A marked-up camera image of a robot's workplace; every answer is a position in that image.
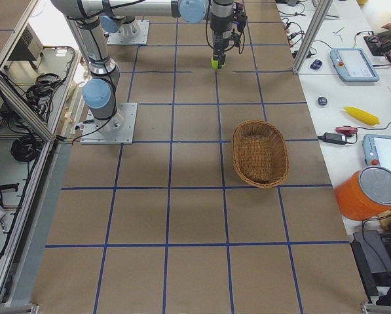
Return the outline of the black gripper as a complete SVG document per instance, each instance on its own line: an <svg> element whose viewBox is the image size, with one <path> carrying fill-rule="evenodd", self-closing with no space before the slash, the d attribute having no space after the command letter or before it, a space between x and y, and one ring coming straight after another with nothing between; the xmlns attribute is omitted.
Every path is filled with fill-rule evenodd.
<svg viewBox="0 0 391 314"><path fill-rule="evenodd" d="M210 1L209 10L213 55L223 54L223 49L243 46L247 22L244 5L235 1Z"/></svg>

